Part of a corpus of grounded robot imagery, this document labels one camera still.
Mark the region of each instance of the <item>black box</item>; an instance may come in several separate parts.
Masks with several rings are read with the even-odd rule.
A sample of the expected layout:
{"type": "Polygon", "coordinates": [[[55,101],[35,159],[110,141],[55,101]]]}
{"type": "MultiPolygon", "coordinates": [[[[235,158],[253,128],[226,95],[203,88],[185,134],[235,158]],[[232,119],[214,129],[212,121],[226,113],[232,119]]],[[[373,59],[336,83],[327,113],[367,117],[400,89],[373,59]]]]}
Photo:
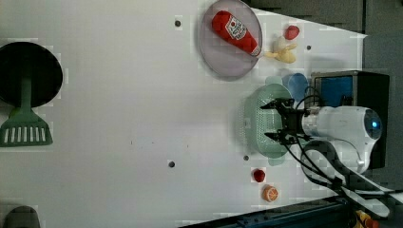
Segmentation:
{"type": "MultiPolygon", "coordinates": [[[[312,73],[313,86],[326,106],[353,105],[374,110],[382,121],[381,138],[374,145],[369,169],[385,167],[389,108],[389,75],[364,71],[312,73]]],[[[317,105],[317,99],[305,101],[305,107],[317,105]]]]}

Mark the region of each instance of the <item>dark floor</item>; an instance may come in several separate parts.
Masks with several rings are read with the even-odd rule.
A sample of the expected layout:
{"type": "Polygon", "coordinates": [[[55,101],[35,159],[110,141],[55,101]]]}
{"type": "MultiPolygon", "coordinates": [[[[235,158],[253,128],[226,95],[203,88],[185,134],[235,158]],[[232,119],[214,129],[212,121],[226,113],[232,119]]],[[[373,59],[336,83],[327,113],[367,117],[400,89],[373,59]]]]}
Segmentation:
{"type": "Polygon", "coordinates": [[[268,10],[365,34],[403,29],[403,0],[243,0],[268,10]]]}

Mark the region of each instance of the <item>white tabletop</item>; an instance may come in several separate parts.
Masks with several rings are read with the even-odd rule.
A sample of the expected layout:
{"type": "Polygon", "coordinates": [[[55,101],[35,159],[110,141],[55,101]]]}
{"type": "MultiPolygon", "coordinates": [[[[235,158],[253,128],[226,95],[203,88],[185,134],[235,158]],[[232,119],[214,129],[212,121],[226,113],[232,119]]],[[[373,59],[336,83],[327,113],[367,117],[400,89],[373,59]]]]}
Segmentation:
{"type": "MultiPolygon", "coordinates": [[[[266,48],[290,23],[300,27],[297,61],[261,59],[229,82],[198,47],[212,2],[2,1],[1,45],[30,38],[46,46],[65,81],[36,109],[54,144],[0,148],[0,219],[30,205],[43,227],[177,227],[333,195],[289,154],[272,167],[247,149],[242,102],[268,76],[361,69],[364,36],[255,10],[266,48]],[[251,182],[254,167],[265,168],[266,183],[251,182]],[[261,198],[267,183],[278,200],[261,198]]],[[[10,107],[0,105],[3,122],[10,107]]]]}

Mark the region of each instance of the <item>green strainer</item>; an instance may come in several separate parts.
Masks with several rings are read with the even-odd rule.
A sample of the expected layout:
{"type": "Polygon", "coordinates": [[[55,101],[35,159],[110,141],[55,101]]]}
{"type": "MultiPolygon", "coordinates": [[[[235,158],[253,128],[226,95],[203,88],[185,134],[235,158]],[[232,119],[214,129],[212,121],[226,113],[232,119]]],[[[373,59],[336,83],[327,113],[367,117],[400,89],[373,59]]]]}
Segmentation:
{"type": "Polygon", "coordinates": [[[260,154],[269,158],[273,165],[283,163],[287,152],[283,145],[273,141],[264,133],[277,133],[282,129],[281,116],[275,109],[261,109],[276,98],[291,99],[291,94],[281,84],[280,77],[269,77],[266,85],[255,91],[245,103],[245,134],[248,144],[260,154]]]}

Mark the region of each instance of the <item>ketchup bottle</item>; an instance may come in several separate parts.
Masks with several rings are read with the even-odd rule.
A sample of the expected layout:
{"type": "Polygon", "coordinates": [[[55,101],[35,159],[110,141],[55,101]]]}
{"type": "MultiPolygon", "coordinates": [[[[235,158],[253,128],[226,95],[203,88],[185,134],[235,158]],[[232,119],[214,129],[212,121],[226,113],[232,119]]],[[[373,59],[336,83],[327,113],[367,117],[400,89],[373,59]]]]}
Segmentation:
{"type": "Polygon", "coordinates": [[[212,27],[223,40],[231,45],[255,57],[261,53],[261,47],[248,28],[230,12],[219,11],[213,18],[212,27]]]}

